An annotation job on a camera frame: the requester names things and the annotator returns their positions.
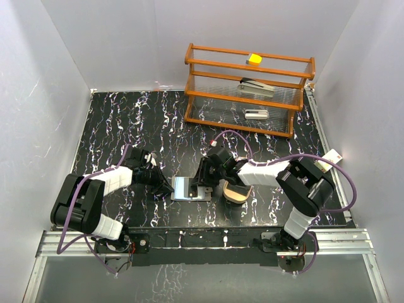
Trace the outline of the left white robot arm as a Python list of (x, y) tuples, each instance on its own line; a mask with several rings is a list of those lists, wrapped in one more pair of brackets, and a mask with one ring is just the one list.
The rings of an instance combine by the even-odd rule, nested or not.
[(68, 174), (50, 213), (54, 225), (85, 235), (108, 240), (117, 252), (130, 245), (124, 224), (102, 214), (104, 197), (118, 189), (142, 184), (152, 194), (174, 192), (153, 155), (144, 149), (126, 145), (117, 165), (87, 175)]

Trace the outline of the black credit card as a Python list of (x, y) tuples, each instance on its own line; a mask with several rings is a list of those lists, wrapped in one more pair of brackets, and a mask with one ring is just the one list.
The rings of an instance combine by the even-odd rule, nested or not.
[(187, 197), (188, 198), (195, 198), (198, 196), (198, 186), (195, 185), (193, 178), (189, 178), (187, 180)]

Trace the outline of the grey card holder wallet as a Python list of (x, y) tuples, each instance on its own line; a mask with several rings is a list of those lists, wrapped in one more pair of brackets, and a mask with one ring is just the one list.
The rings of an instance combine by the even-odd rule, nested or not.
[(172, 187), (172, 201), (211, 201), (213, 188), (193, 184), (192, 177), (173, 177)]

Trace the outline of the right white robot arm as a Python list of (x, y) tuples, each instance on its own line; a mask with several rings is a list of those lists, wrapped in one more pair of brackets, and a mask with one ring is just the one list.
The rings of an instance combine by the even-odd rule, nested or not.
[(276, 245), (291, 251), (303, 245), (304, 234), (335, 190), (334, 182), (302, 155), (257, 163), (235, 158), (225, 148), (216, 146), (200, 160), (191, 186), (215, 187), (221, 180), (233, 186), (275, 186), (283, 190), (293, 208)]

